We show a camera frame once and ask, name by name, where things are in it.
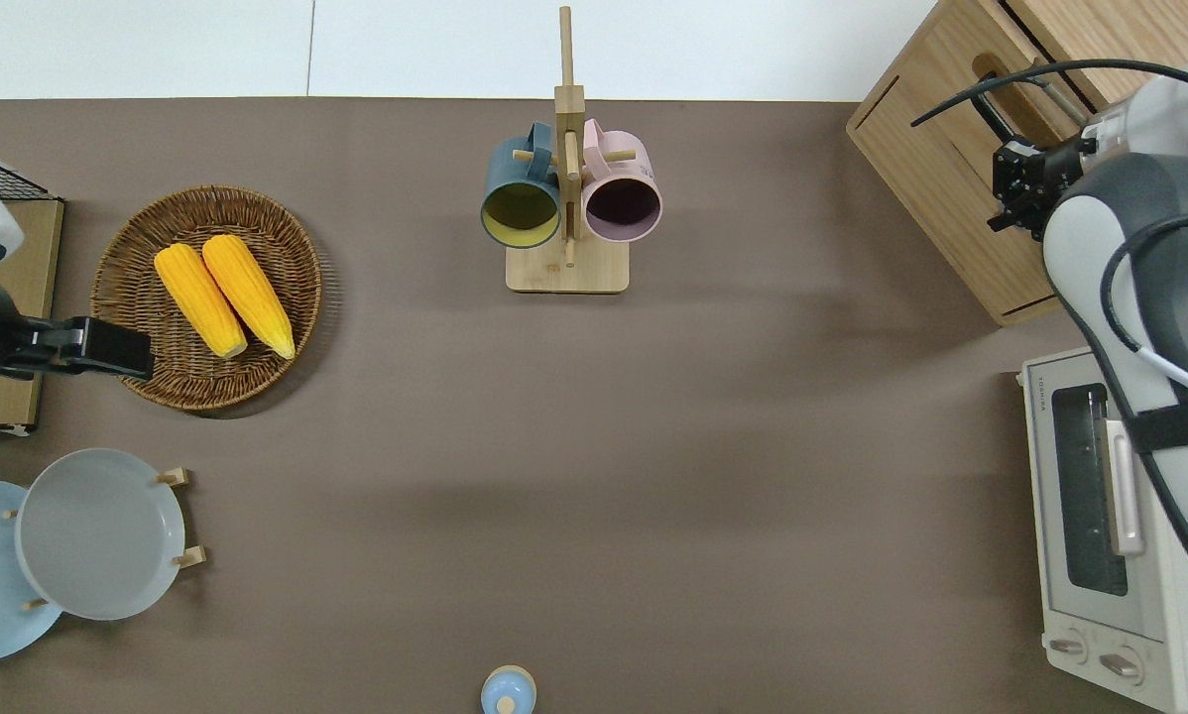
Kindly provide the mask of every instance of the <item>white wall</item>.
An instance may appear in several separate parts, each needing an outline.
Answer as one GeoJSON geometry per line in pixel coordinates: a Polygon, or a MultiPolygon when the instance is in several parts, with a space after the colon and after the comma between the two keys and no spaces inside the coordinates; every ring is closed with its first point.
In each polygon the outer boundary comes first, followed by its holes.
{"type": "MultiPolygon", "coordinates": [[[[590,99],[858,100],[933,0],[568,0],[590,99]]],[[[0,99],[533,96],[554,0],[0,0],[0,99]]]]}

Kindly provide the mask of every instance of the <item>wicker basket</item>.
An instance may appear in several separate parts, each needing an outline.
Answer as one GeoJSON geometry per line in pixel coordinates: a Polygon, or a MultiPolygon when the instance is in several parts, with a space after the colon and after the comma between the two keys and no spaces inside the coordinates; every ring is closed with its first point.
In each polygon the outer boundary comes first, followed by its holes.
{"type": "Polygon", "coordinates": [[[151,203],[105,249],[91,288],[91,314],[140,330],[153,340],[153,379],[122,379],[127,388],[172,410],[211,411],[240,404],[271,386],[293,360],[246,331],[245,352],[215,356],[176,307],[153,270],[170,244],[201,249],[210,236],[241,238],[267,273],[295,331],[295,359],[303,353],[321,311],[321,261],[298,220],[253,190],[227,185],[187,189],[151,203]]]}

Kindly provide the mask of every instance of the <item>wooden box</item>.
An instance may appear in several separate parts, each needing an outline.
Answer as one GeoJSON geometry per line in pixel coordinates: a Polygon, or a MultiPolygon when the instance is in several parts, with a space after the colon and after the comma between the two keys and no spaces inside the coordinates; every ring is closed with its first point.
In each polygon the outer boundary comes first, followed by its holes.
{"type": "MultiPolygon", "coordinates": [[[[911,128],[911,119],[990,72],[1093,57],[1188,64],[1188,0],[940,0],[847,122],[848,134],[1000,326],[1060,308],[1040,244],[992,232],[992,153],[999,140],[969,103],[911,128]]],[[[1083,114],[1127,99],[1150,76],[1087,69],[1051,77],[1083,114]]],[[[993,102],[1020,135],[1047,146],[1078,125],[1047,91],[1012,86],[993,102]]]]}

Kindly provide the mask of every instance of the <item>corn cob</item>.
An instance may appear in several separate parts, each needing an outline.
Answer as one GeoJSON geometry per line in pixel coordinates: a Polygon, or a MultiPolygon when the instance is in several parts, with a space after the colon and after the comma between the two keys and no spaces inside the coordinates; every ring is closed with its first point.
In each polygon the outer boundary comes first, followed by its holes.
{"type": "Polygon", "coordinates": [[[201,257],[249,331],[280,356],[291,360],[295,356],[295,335],[290,317],[246,244],[235,235],[217,235],[201,247],[201,257]]]}
{"type": "Polygon", "coordinates": [[[201,264],[196,249],[188,244],[172,244],[154,255],[153,267],[210,352],[227,360],[246,348],[241,326],[201,264]]]}

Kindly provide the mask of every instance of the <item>mug tree stand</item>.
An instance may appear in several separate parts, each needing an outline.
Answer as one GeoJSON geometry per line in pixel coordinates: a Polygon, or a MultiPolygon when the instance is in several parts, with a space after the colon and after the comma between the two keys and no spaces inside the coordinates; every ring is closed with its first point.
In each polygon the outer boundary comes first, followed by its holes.
{"type": "MultiPolygon", "coordinates": [[[[555,87],[558,234],[536,248],[506,248],[507,288],[516,292],[617,293],[630,288],[630,244],[590,235],[581,213],[584,87],[573,81],[573,14],[558,8],[563,84],[555,87]]],[[[530,154],[516,154],[517,159],[530,154]]]]}

